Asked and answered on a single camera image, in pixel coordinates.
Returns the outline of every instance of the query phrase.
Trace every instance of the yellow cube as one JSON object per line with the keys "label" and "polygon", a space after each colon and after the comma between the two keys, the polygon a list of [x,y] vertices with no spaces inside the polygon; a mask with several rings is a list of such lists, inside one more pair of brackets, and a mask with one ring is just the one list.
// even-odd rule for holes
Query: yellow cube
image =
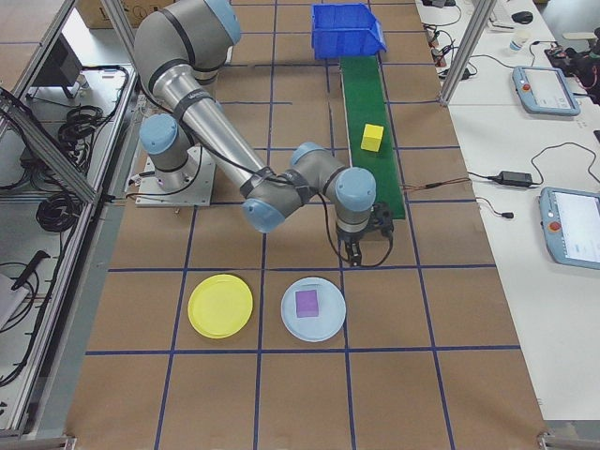
{"label": "yellow cube", "polygon": [[360,143],[360,148],[369,152],[379,152],[379,147],[382,144],[383,127],[379,125],[365,124],[363,131],[363,141]]}

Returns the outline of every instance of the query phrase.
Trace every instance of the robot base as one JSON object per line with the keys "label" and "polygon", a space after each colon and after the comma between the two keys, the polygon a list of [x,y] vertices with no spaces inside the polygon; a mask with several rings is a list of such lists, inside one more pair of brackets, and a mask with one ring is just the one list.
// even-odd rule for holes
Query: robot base
{"label": "robot base", "polygon": [[[158,185],[157,179],[154,176],[143,178],[140,184],[139,194],[135,199],[136,206],[139,207],[181,207],[181,206],[208,206],[210,205],[210,197],[213,192],[213,182],[215,179],[215,161],[211,158],[208,152],[201,151],[200,147],[195,146],[190,148],[189,156],[194,158],[197,163],[202,164],[200,171],[193,183],[186,189],[173,195],[157,195],[164,191]],[[147,159],[144,167],[146,172],[154,170],[154,164]]]}

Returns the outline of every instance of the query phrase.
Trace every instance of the computer mouse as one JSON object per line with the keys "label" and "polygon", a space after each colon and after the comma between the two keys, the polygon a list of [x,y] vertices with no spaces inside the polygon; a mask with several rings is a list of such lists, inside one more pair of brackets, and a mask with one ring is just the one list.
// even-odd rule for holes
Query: computer mouse
{"label": "computer mouse", "polygon": [[511,17],[516,23],[523,24],[531,23],[533,20],[533,14],[531,14],[530,11],[519,11],[513,14]]}

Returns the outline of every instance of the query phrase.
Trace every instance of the yellow plate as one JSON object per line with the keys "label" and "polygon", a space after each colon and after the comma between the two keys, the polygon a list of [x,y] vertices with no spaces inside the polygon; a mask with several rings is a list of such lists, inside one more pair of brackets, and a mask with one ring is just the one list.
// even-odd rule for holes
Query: yellow plate
{"label": "yellow plate", "polygon": [[252,292],[233,275],[215,275],[194,289],[187,316],[194,329],[212,339],[228,338],[240,331],[252,313]]}

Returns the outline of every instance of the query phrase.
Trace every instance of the cup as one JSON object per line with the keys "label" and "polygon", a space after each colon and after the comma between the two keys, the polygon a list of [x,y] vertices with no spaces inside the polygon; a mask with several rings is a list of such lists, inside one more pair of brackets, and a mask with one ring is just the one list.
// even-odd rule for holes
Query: cup
{"label": "cup", "polygon": [[510,40],[510,50],[518,52],[523,48],[523,45],[525,45],[525,42],[527,42],[531,36],[531,33],[527,30],[517,30],[513,33],[513,37]]}

